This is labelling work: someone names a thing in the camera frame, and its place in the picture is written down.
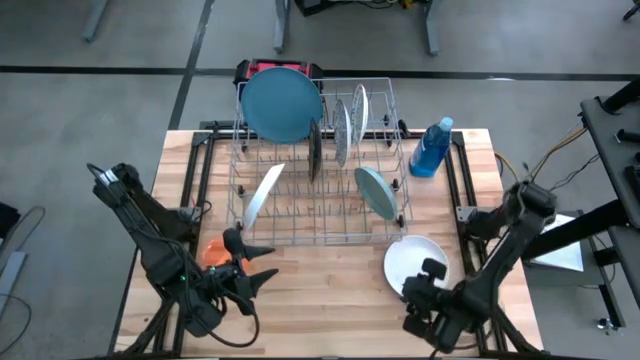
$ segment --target gray floor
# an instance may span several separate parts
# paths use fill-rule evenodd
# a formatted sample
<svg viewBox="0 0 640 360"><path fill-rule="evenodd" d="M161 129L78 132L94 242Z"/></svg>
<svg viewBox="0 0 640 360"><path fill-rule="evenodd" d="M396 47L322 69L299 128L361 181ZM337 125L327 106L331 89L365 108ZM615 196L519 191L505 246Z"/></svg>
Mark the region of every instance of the gray floor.
<svg viewBox="0 0 640 360"><path fill-rule="evenodd" d="M83 0L0 0L0 64L185 66L204 0L112 0L94 44L80 40ZM282 58L326 68L633 73L640 63L640 17L620 22L630 1L445 1L441 54L427 57L418 9L370 11L343 6L303 18L291 9ZM234 67L271 50L273 1L218 0L200 67ZM135 164L153 183L181 77L0 74L0 200L47 216L15 293L33 307L26 335L7 359L67 359L107 350L133 251L115 217L91 194L86 162ZM194 78L180 123L229 120L229 77ZM423 127L444 115L457 127L486 127L496 150L524 172L578 121L579 102L623 83L394 79L398 115ZM554 156L539 177L552 185L595 153L584 136ZM504 184L512 179L504 174ZM559 191L560 208L584 210L613 198L596 163ZM545 348L556 354L637 358L640 312L624 273L614 288L628 327L610 336L597 291L531 287ZM0 349L20 330L24 310L10 304Z"/></svg>

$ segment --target white paper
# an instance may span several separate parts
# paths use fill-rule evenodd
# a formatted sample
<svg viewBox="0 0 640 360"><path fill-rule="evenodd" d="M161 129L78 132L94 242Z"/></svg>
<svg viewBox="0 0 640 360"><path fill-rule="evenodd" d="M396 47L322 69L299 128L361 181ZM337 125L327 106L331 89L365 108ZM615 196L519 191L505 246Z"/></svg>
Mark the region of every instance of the white paper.
<svg viewBox="0 0 640 360"><path fill-rule="evenodd" d="M565 215L556 215L556 220L547 226L544 227L542 233L544 234L546 231L549 231L557 226L568 223L574 218ZM580 242L575 242L571 245L567 245L561 249L550 252L548 254L538 256L537 258L531 260L536 264L541 265L549 265L555 266L563 269L575 270L575 271L584 271L584 266L582 264L582 251L580 250Z"/></svg>

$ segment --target dish soap bottle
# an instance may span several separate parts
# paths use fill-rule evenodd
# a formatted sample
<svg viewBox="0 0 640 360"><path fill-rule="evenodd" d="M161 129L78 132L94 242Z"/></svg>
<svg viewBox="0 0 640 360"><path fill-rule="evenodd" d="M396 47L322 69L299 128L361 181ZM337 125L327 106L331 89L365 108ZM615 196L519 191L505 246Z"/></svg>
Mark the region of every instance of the dish soap bottle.
<svg viewBox="0 0 640 360"><path fill-rule="evenodd" d="M439 124L431 125L420 139L409 161L411 175L431 177L435 175L451 144L453 119L444 117Z"/></svg>

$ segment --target wire dish rack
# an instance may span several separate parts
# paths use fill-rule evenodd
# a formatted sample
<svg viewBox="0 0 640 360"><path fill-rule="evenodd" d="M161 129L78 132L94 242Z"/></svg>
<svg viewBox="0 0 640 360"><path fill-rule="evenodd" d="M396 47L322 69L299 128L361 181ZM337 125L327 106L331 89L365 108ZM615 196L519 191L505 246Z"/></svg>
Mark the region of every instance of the wire dish rack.
<svg viewBox="0 0 640 360"><path fill-rule="evenodd" d="M243 228L246 208L265 174L272 166L284 163L253 227L242 231L246 243L355 245L402 237L413 214L391 80L340 78L314 83L322 89L324 116L319 126L323 161L313 183L308 142L277 145L261 139L245 125L240 103L236 102L227 223ZM352 144L346 164L340 167L335 159L333 110L338 99L351 110L358 84L365 86L369 98L367 132L358 145ZM398 212L394 220L383 219L363 200L354 178L354 170L361 166L378 171L395 191Z"/></svg>

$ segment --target butcher block table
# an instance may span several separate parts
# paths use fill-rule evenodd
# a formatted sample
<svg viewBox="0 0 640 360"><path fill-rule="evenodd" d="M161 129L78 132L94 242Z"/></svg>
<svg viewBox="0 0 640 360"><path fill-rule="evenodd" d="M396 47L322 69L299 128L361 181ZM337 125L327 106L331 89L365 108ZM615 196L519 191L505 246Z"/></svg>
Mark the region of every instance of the butcher block table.
<svg viewBox="0 0 640 360"><path fill-rule="evenodd" d="M486 129L463 132L478 205L501 203L502 183ZM152 195L167 208L178 207L191 147L192 131L169 131L158 166ZM408 161L418 140L403 140ZM196 260L209 240L220 236L226 224L231 141L215 142L207 199L213 209L203 217ZM464 189L459 164L458 187ZM194 197L201 166L196 166ZM427 236L446 252L451 271L449 287L464 276L452 214L444 164L431 179L409 176L413 218L408 233ZM464 203L464 191L461 194ZM405 305L386 282L383 259L388 244L354 246L276 246L275 253L251 262L250 273L277 268L280 272L260 289L255 300L260 336L250 347L237 349L211 337L195 338L185 332L184 357L427 357L433 348L402 330ZM538 348L542 342L522 264L518 262L500 287L500 304L524 337ZM136 260L117 331L114 350L133 343L160 305ZM170 315L165 347L173 341L177 306ZM214 329L233 342L248 341L255 325L233 304L222 324ZM458 346L473 344L475 336L463 333ZM493 336L488 340L495 348ZM452 356L477 355L477 348Z"/></svg>

